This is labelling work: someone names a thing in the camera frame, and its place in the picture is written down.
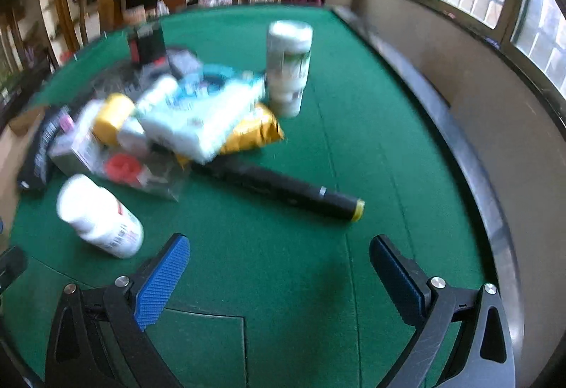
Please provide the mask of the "white bottle green label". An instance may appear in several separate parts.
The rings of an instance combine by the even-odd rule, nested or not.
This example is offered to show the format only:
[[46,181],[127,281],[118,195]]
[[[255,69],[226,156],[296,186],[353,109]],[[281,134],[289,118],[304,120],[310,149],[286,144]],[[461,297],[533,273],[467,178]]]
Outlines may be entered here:
[[151,152],[151,141],[138,117],[160,101],[170,97],[177,88],[178,81],[175,77],[171,74],[164,74],[147,91],[144,91],[144,94],[136,101],[132,114],[118,131],[117,140],[121,149],[136,157],[145,157]]

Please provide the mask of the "tissue pack blue cartoon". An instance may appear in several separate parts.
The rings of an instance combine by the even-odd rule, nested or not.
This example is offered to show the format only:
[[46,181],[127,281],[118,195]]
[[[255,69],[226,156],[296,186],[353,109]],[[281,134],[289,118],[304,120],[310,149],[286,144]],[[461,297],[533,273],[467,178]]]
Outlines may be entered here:
[[207,64],[171,94],[136,107],[146,136],[200,164],[219,153],[236,125],[265,96],[264,74]]

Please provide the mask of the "white bottle red label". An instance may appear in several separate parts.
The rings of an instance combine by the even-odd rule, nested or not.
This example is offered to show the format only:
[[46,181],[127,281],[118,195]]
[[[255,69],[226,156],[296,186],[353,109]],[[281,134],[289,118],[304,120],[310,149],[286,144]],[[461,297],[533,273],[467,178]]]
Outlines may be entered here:
[[115,258],[131,258],[141,248],[139,219],[109,190],[84,174],[70,177],[57,199],[58,218],[86,243]]

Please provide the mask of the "black ink bottle cork stopper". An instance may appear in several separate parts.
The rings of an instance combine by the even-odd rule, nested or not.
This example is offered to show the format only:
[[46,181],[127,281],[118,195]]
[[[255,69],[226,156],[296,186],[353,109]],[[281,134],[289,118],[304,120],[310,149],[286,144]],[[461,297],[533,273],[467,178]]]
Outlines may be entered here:
[[127,39],[132,63],[138,67],[151,65],[166,58],[163,31],[158,21],[132,28]]

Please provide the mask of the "yellow chips bag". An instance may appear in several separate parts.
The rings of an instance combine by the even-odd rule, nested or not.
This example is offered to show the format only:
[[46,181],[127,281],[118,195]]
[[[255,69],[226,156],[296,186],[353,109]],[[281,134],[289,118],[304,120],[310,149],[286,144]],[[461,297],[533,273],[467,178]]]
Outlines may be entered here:
[[278,143],[285,138],[275,115],[263,103],[218,105],[192,114],[172,136],[180,160],[205,164],[226,155]]

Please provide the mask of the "tall white green tube bottle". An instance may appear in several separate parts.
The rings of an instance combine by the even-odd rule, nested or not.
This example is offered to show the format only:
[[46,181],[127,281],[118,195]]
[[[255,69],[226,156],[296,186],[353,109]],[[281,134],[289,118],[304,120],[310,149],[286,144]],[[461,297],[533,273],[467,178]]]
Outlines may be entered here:
[[294,118],[300,112],[309,75],[313,36],[313,28],[304,22],[279,20],[268,26],[268,102],[279,117]]

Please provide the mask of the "clear pack red number nine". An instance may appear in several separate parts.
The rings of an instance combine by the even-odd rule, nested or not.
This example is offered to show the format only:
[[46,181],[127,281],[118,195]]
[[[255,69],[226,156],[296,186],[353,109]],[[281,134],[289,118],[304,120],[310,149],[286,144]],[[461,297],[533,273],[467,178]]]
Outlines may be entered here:
[[168,154],[137,157],[125,150],[107,149],[93,170],[101,179],[162,198],[178,201],[189,169]]

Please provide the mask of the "black marker yellow cap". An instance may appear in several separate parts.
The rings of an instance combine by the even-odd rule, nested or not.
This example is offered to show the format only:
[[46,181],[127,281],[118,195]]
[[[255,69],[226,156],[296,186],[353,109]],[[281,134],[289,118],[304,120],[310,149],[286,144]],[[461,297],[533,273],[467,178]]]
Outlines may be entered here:
[[361,198],[316,186],[235,156],[217,156],[206,164],[192,162],[191,167],[222,181],[331,219],[356,222],[364,214],[365,201]]

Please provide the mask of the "cardboard box tray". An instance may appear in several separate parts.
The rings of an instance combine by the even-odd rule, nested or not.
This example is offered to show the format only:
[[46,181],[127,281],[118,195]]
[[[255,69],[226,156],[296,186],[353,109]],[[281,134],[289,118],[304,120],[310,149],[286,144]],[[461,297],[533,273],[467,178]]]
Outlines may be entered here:
[[38,106],[10,121],[1,136],[0,211],[1,238],[9,239],[19,201],[16,177],[26,158],[46,107]]

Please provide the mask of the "black foil pouch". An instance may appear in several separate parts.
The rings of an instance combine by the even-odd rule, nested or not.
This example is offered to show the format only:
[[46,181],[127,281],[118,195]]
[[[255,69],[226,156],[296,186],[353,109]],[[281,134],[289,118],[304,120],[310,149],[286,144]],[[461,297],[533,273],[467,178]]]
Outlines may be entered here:
[[62,129],[60,121],[69,113],[68,105],[47,108],[16,177],[16,184],[22,192],[44,192],[47,188],[54,169],[48,151]]

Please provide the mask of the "yellow tape roll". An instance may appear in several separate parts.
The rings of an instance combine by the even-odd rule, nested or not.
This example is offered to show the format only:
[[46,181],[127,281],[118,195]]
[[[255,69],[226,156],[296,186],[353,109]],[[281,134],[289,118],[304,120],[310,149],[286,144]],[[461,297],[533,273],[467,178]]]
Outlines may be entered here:
[[105,146],[117,146],[117,135],[134,110],[134,103],[123,94],[111,94],[95,117],[91,131]]

